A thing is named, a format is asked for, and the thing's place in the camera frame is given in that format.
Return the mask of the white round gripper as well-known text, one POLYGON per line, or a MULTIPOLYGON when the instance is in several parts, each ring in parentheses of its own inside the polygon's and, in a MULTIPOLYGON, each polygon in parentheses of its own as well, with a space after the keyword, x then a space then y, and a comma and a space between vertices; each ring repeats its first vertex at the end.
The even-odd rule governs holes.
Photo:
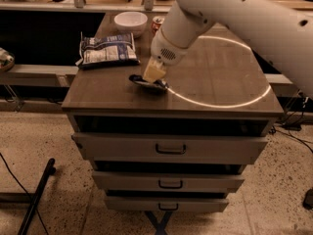
POLYGON ((166 31, 162 27, 156 32, 151 44, 151 55, 143 79, 154 83, 166 75, 166 66, 178 64, 186 55, 189 40, 181 33, 166 31))

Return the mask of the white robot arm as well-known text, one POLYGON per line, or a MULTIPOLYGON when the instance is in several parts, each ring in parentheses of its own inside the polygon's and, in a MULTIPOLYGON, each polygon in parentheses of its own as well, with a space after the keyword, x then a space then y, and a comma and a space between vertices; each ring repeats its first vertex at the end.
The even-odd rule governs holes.
POLYGON ((313 97, 313 20, 268 0, 175 0, 153 38, 143 79, 165 77, 166 68, 178 64, 216 23, 313 97))

